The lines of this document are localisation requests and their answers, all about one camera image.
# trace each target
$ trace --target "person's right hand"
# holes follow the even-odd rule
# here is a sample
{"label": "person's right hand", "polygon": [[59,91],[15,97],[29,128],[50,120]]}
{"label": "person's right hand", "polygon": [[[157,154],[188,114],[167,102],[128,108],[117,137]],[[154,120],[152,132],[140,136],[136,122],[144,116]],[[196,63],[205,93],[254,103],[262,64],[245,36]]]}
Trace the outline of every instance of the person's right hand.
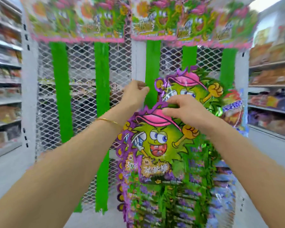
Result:
{"label": "person's right hand", "polygon": [[201,130],[202,133],[206,133],[205,130],[211,128],[216,118],[191,95],[175,95],[167,102],[177,104],[179,108],[164,108],[164,115],[180,118],[185,124]]}

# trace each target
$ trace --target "cartoon arm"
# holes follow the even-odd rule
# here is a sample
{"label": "cartoon arm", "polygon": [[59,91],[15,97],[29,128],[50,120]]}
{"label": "cartoon arm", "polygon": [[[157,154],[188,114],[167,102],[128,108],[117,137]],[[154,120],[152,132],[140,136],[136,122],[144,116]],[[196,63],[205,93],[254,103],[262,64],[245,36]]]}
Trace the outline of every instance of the cartoon arm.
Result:
{"label": "cartoon arm", "polygon": [[172,142],[172,146],[174,148],[178,148],[178,146],[187,138],[194,139],[199,135],[199,131],[192,126],[184,125],[182,128],[183,136],[177,141]]}
{"label": "cartoon arm", "polygon": [[218,83],[214,83],[208,87],[209,94],[201,100],[201,103],[205,103],[208,101],[212,96],[218,98],[223,95],[223,87],[220,86]]}
{"label": "cartoon arm", "polygon": [[140,132],[138,134],[136,134],[133,138],[132,138],[132,143],[133,145],[135,145],[137,147],[137,149],[142,152],[142,154],[145,157],[148,157],[147,153],[145,152],[145,148],[142,146],[143,142],[147,139],[147,134],[145,132]]}

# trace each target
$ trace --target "gold bracelet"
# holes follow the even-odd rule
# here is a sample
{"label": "gold bracelet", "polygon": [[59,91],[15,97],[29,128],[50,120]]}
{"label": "gold bracelet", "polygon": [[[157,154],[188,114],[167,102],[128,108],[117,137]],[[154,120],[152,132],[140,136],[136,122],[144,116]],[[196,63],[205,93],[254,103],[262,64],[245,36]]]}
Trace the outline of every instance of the gold bracelet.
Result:
{"label": "gold bracelet", "polygon": [[103,120],[103,121],[106,121],[106,122],[111,122],[111,123],[114,123],[114,124],[120,126],[121,128],[123,128],[123,126],[121,126],[121,125],[118,124],[117,122],[114,122],[114,121],[109,120],[109,119],[106,119],[106,118],[96,118],[95,121],[97,121],[97,120]]}

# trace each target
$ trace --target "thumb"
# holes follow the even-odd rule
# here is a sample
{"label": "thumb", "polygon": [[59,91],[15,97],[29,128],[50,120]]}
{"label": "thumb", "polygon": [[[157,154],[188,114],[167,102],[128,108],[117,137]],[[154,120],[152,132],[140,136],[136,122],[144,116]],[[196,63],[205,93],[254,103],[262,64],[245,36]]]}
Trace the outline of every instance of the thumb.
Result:
{"label": "thumb", "polygon": [[149,90],[150,90],[150,88],[148,86],[146,86],[146,87],[141,89],[141,92],[144,94],[144,96],[147,96]]}
{"label": "thumb", "polygon": [[180,109],[175,108],[163,108],[163,114],[172,118],[180,118]]}

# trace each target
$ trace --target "green vertical stripe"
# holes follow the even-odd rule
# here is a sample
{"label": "green vertical stripe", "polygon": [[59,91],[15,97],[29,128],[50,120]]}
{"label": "green vertical stripe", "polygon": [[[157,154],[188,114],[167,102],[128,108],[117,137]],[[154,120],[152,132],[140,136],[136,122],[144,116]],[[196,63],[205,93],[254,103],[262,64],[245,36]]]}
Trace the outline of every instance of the green vertical stripe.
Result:
{"label": "green vertical stripe", "polygon": [[[109,71],[109,45],[95,42],[95,70],[96,70],[96,103],[97,116],[100,117],[110,109],[110,71]],[[102,209],[104,214],[108,210],[108,175],[109,152],[97,172],[97,189],[95,211]]]}
{"label": "green vertical stripe", "polygon": [[150,91],[146,96],[145,104],[149,108],[152,108],[157,101],[157,91],[154,87],[154,82],[159,77],[160,72],[160,44],[161,41],[147,41],[145,82],[150,87]]}
{"label": "green vertical stripe", "polygon": [[[61,142],[65,143],[73,137],[68,56],[65,43],[50,42],[49,46],[53,56]],[[82,212],[81,201],[74,212]]]}
{"label": "green vertical stripe", "polygon": [[220,82],[224,89],[228,90],[234,82],[234,70],[236,64],[237,49],[224,49],[221,62]]}
{"label": "green vertical stripe", "polygon": [[182,70],[188,67],[190,71],[190,66],[196,65],[197,51],[197,46],[183,46]]}

